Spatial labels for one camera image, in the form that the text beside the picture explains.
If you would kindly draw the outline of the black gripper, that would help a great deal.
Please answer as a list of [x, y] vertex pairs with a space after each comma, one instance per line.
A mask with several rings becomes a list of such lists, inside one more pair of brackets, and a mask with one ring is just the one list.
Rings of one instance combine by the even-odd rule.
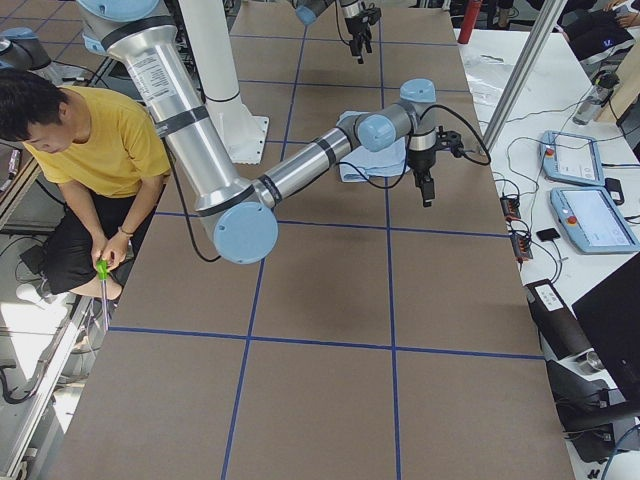
[[412, 170], [415, 186], [420, 189], [424, 207], [430, 207], [435, 200], [435, 183], [431, 175], [435, 163], [436, 151], [433, 148], [408, 151], [408, 166]]
[[345, 18], [348, 33], [351, 39], [348, 42], [351, 55], [358, 64], [363, 64], [362, 50], [372, 53], [371, 40], [372, 33], [370, 27], [375, 25], [381, 18], [380, 9], [364, 9], [355, 16]]

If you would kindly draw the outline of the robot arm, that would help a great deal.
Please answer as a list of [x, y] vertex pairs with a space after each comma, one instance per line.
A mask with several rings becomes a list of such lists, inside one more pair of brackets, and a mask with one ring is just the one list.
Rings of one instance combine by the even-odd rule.
[[368, 54], [372, 52], [371, 27], [381, 19], [381, 9], [374, 3], [367, 4], [365, 1], [306, 0], [296, 1], [294, 10], [297, 18], [305, 26], [310, 26], [331, 7], [335, 8], [336, 17], [341, 12], [349, 35], [348, 39], [343, 38], [339, 20], [336, 20], [340, 41], [349, 46], [351, 56], [357, 63], [363, 64], [363, 51]]
[[184, 1], [184, 29], [196, 73], [177, 47], [178, 28], [162, 1], [83, 1], [87, 48], [122, 63], [195, 192], [195, 210], [218, 254], [255, 263], [274, 248], [274, 207], [310, 185], [358, 148], [382, 151], [395, 142], [433, 151], [433, 83], [405, 82], [399, 99], [374, 113], [351, 115], [286, 161], [249, 180], [240, 163], [261, 160], [269, 121], [244, 105], [224, 7]]

